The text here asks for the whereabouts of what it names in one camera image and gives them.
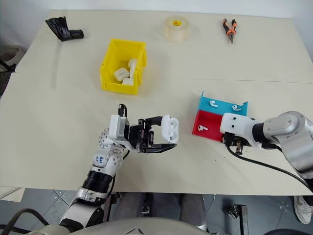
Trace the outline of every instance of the pliers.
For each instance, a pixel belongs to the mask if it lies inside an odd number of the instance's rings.
[[[228,24],[227,24],[227,19],[223,19],[223,27],[226,31],[226,35],[229,37],[231,43],[233,43],[234,35],[236,34],[236,27],[237,27],[237,23],[236,23],[235,19],[233,19],[231,21],[231,24],[232,24],[232,28],[230,29]]]

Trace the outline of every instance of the white sneaker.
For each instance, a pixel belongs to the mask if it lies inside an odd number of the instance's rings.
[[[294,196],[294,211],[298,219],[303,224],[309,224],[311,221],[313,207],[311,207],[303,198],[303,196]]]

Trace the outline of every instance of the gray floor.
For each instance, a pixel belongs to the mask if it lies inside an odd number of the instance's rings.
[[[21,203],[0,201],[0,224],[6,224],[11,217],[22,208],[37,210],[51,224],[57,224],[74,191],[26,189]],[[179,219],[179,202],[176,194],[159,193],[157,209],[154,216]],[[205,195],[206,219],[211,232],[220,235],[239,235],[239,219],[231,219],[223,212],[228,203],[247,205],[248,225],[251,235],[262,235],[280,228],[297,229],[313,234],[313,220],[309,225],[300,223],[293,211],[293,199],[287,196],[236,196],[236,195]],[[17,227],[33,230],[42,227],[40,222],[30,214],[22,215]]]

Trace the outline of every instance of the yellow storage bin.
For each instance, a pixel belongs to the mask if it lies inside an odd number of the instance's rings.
[[[101,88],[107,91],[137,94],[138,86],[141,84],[143,67],[147,63],[145,46],[146,44],[142,42],[112,39],[100,66]],[[122,82],[118,82],[114,78],[113,73],[122,67],[129,70],[128,61],[132,58],[137,59],[134,85],[122,85]]]

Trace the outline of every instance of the white earbud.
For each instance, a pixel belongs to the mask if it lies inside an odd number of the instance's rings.
[[[233,109],[233,111],[240,111],[241,110],[240,108],[238,109],[237,105],[233,105],[231,108]]]
[[[205,126],[199,125],[199,126],[198,126],[198,130],[199,130],[199,131],[203,131],[203,130],[207,131],[208,128],[206,128]]]
[[[218,105],[215,104],[215,100],[210,100],[210,105],[213,107],[218,107]]]

